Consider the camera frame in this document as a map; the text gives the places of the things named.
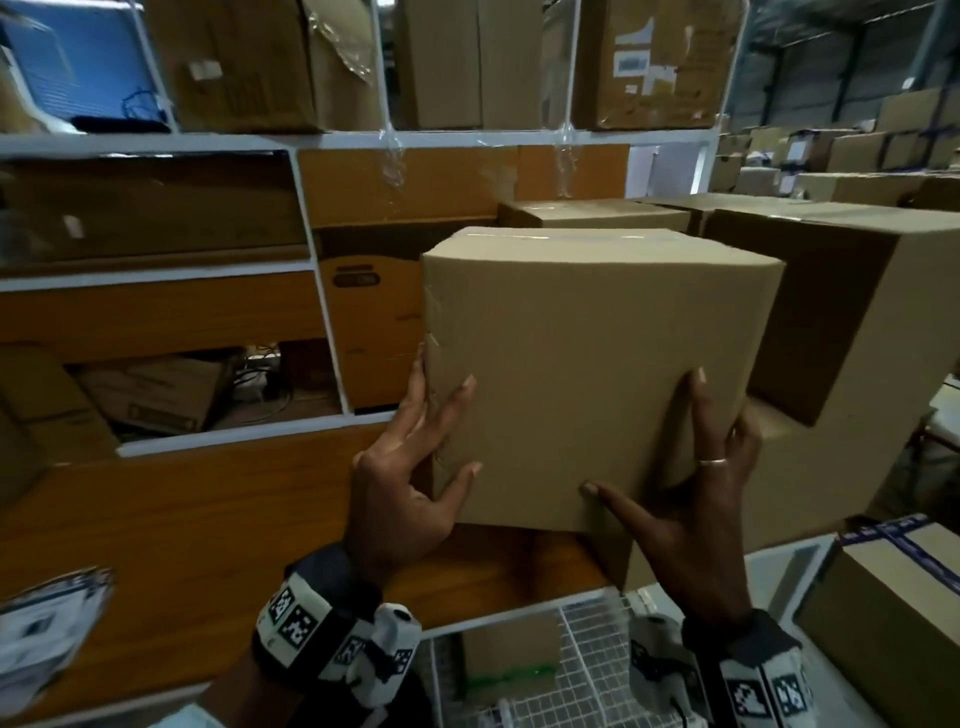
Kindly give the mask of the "person's right hand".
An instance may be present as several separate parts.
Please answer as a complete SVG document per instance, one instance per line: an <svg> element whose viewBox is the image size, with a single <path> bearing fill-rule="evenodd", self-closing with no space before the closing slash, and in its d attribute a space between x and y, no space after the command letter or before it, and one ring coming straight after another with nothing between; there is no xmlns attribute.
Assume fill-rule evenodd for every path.
<svg viewBox="0 0 960 728"><path fill-rule="evenodd" d="M726 441L703 367L687 376L694 473L643 505L668 524L659 543L637 543L656 581L685 617L723 631L753 610L744 558L743 495L731 491Z"/></svg>

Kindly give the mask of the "person's left hand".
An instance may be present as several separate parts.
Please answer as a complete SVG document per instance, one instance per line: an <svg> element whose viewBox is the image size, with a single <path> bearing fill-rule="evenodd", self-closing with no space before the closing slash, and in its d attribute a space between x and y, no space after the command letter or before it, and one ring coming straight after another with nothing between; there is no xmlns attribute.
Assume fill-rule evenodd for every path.
<svg viewBox="0 0 960 728"><path fill-rule="evenodd" d="M455 430L474 396L468 376L440 407L428 401L423 425L403 443L390 442L390 421L353 459L342 546L366 582L384 591L397 572L436 551L452 529L435 529L431 499L413 485L416 469Z"/></svg>

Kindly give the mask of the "plain taped cardboard box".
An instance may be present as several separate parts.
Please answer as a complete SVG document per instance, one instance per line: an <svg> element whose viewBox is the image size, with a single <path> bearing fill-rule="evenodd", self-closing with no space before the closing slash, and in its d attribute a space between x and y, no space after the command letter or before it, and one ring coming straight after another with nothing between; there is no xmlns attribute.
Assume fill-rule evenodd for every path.
<svg viewBox="0 0 960 728"><path fill-rule="evenodd" d="M442 404L438 494L479 462L458 523L592 532L586 481L630 497L695 470L689 372L729 431L786 263L667 229L466 227L421 256L425 366Z"/></svg>

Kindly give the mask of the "small box with green tape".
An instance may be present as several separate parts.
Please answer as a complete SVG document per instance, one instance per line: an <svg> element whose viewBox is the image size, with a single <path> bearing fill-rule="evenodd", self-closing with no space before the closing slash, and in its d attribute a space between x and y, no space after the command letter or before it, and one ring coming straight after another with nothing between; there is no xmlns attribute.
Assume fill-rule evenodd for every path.
<svg viewBox="0 0 960 728"><path fill-rule="evenodd" d="M462 700L472 707L552 692L561 671L561 626L536 613L463 631Z"/></svg>

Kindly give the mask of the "left wrist marker band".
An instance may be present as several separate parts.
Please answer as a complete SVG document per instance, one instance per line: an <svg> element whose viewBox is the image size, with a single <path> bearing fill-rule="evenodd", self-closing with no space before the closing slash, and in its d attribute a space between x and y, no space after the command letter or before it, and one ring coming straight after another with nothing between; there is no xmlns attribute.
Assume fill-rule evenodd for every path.
<svg viewBox="0 0 960 728"><path fill-rule="evenodd" d="M307 697L330 689L365 718L397 697L422 625L357 569L341 542L306 555L258 614L253 660L267 677Z"/></svg>

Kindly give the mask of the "wrist marker band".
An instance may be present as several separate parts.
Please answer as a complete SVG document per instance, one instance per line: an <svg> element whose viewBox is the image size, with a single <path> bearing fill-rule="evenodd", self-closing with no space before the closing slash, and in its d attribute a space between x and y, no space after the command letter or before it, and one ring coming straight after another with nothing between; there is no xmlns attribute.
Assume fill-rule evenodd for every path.
<svg viewBox="0 0 960 728"><path fill-rule="evenodd" d="M307 697L330 689L365 718L397 697L422 625L357 569L341 542L306 555L258 614L253 660L267 677Z"/></svg>
<svg viewBox="0 0 960 728"><path fill-rule="evenodd" d="M683 728L818 728L802 644L766 611L727 631L638 614L628 636L630 692L650 714Z"/></svg>

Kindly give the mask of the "large tall cardboard box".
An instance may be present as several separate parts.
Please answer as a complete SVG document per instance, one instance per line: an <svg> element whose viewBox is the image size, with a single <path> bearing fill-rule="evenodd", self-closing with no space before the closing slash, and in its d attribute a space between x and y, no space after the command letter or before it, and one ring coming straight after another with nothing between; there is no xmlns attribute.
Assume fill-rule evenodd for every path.
<svg viewBox="0 0 960 728"><path fill-rule="evenodd" d="M763 442L746 553L856 514L882 484L960 355L960 213L811 203L719 210L705 231L785 263L738 413Z"/></svg>

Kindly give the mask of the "right wrist marker band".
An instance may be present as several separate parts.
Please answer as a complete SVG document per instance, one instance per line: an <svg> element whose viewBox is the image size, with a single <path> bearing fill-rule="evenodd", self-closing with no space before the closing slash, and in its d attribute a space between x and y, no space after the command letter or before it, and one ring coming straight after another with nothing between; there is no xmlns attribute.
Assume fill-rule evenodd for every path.
<svg viewBox="0 0 960 728"><path fill-rule="evenodd" d="M727 631L638 614L628 636L630 692L650 714L683 728L818 728L802 644L766 611Z"/></svg>

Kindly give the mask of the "cardboard box with blue tape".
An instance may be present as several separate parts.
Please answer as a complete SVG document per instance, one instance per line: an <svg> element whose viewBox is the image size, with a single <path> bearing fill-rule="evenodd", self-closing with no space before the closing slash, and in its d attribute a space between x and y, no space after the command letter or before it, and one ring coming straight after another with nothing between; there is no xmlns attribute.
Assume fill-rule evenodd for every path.
<svg viewBox="0 0 960 728"><path fill-rule="evenodd" d="M835 537L795 624L890 728L960 728L960 536L916 514Z"/></svg>

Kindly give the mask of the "wide flat cardboard box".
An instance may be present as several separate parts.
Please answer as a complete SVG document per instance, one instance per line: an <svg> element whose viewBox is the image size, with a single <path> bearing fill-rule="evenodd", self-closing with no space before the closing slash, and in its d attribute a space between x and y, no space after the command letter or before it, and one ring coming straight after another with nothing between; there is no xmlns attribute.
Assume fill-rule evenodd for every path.
<svg viewBox="0 0 960 728"><path fill-rule="evenodd" d="M629 198L627 201L687 213L688 221L679 231L690 237L701 237L707 220L717 211L783 214L793 213L797 209L811 205L809 200L714 192L689 194L677 198Z"/></svg>

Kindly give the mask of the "low flat cardboard box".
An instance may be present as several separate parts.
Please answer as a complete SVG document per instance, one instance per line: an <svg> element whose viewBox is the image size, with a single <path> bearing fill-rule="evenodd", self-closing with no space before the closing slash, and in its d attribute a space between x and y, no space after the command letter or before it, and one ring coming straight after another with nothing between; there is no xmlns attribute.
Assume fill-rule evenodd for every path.
<svg viewBox="0 0 960 728"><path fill-rule="evenodd" d="M503 228L664 229L685 233L686 210L636 200L538 200L501 202L497 223Z"/></svg>

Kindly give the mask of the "flat printed cardboard box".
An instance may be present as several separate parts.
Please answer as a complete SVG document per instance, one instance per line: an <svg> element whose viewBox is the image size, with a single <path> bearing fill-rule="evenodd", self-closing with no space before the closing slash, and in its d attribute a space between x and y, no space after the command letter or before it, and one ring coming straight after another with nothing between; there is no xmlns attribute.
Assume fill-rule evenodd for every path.
<svg viewBox="0 0 960 728"><path fill-rule="evenodd" d="M85 365L75 378L109 422L166 435L200 432L232 386L239 348Z"/></svg>

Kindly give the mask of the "wooden board shelf unit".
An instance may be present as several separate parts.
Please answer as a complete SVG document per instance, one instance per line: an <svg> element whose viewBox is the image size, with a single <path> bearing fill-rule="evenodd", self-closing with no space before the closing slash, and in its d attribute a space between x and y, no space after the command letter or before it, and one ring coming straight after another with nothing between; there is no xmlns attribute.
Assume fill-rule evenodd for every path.
<svg viewBox="0 0 960 728"><path fill-rule="evenodd" d="M440 220L493 219L499 202L559 199L573 156L547 147L413 150L398 173L383 152L298 154L308 222L316 230ZM146 320L213 330L199 346L133 344L117 355L69 356L79 365L281 341L325 339L336 365L341 414L311 415L158 441L129 443L113 459L57 466L0 516L0 597L81 567L113 571L105 617L76 666L19 722L72 717L127 699L199 685L249 642L259 609L285 565L338 537L350 463L388 419L355 410L324 329L311 273L304 285L248 277L225 302L179 296L171 312L121 313L82 324L98 334ZM590 548L559 532L463 526L437 554L403 571L394 601L426 627L460 625L548 601L613 588Z"/></svg>

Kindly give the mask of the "white metal shelf rack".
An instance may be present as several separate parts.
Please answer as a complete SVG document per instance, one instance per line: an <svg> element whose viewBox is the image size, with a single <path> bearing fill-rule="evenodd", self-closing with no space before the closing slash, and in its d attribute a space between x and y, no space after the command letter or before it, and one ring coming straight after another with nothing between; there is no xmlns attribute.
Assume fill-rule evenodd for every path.
<svg viewBox="0 0 960 728"><path fill-rule="evenodd" d="M329 344L334 343L330 307L319 266L319 253L308 222L306 188L299 153L383 153L386 162L374 164L376 171L394 165L399 173L401 157L413 150L479 149L500 151L511 148L547 147L559 156L568 152L570 159L577 148L596 145L627 146L635 158L640 151L662 151L672 145L675 151L694 152L688 164L691 190L706 189L707 177L713 168L720 127L590 131L560 130L427 130L427 131L333 131L312 135L216 134L212 132L79 134L29 133L0 134L0 166L11 161L78 162L87 160L161 160L180 157L189 159L219 155L281 154L291 166L294 189L306 231L306 257L258 259L250 253L241 258L233 254L207 255L188 253L186 258L161 258L158 263L122 264L108 270L95 264L91 270L43 270L39 275L13 276L9 268L0 266L0 345L33 343L57 354L61 360L80 354L117 358L109 345L120 344L131 350L134 344L156 346L185 344L200 346L199 335L207 336L212 345L213 329L180 330L176 320L160 318L117 327L121 313L146 312L153 306L158 313L171 312L180 296L196 295L197 303L225 303L227 293L239 290L247 278L267 278L268 283L304 285L311 274ZM108 324L115 327L101 336L96 328L100 311Z"/></svg>

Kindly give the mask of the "stacks of cardboard boxes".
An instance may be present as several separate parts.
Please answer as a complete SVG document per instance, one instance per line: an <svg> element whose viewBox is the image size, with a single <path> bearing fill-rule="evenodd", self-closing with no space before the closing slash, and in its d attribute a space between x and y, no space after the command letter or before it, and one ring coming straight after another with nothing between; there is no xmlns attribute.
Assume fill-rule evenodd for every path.
<svg viewBox="0 0 960 728"><path fill-rule="evenodd" d="M859 127L724 133L708 191L960 213L960 82L888 96Z"/></svg>

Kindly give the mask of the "dark brown cardboard box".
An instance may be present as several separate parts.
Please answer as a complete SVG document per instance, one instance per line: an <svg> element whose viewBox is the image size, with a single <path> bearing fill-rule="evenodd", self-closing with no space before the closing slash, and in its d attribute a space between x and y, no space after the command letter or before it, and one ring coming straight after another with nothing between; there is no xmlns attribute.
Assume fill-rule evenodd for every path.
<svg viewBox="0 0 960 728"><path fill-rule="evenodd" d="M0 166L18 267L159 257L308 256L282 151L111 153Z"/></svg>

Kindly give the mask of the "narrow plain cardboard box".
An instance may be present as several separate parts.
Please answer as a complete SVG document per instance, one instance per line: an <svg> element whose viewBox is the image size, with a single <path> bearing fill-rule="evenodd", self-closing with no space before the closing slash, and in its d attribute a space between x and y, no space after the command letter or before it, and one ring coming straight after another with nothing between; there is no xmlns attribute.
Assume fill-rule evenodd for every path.
<svg viewBox="0 0 960 728"><path fill-rule="evenodd" d="M544 126L544 0L395 0L393 123L412 131Z"/></svg>

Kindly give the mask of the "cardboard box with torn plastic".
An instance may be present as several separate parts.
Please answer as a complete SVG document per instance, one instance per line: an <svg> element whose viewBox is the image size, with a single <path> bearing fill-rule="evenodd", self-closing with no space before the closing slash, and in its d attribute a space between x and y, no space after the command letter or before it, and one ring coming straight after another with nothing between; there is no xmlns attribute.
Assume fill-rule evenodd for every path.
<svg viewBox="0 0 960 728"><path fill-rule="evenodd" d="M180 129L225 135L378 132L365 0L141 0Z"/></svg>

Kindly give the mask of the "cardboard box with white labels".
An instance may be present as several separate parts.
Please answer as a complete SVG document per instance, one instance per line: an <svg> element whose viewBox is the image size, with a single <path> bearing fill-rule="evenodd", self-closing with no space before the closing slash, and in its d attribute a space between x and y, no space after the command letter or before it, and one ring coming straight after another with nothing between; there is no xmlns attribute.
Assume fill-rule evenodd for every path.
<svg viewBox="0 0 960 728"><path fill-rule="evenodd" d="M745 0L580 0L570 124L658 131L716 125Z"/></svg>

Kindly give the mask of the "white printed paper sheet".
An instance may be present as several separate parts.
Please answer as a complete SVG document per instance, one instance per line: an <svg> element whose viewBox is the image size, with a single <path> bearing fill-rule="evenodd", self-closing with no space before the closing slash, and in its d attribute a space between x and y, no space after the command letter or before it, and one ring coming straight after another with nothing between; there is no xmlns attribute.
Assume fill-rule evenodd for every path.
<svg viewBox="0 0 960 728"><path fill-rule="evenodd" d="M72 664L113 590L110 569L89 567L0 603L0 721L27 711Z"/></svg>

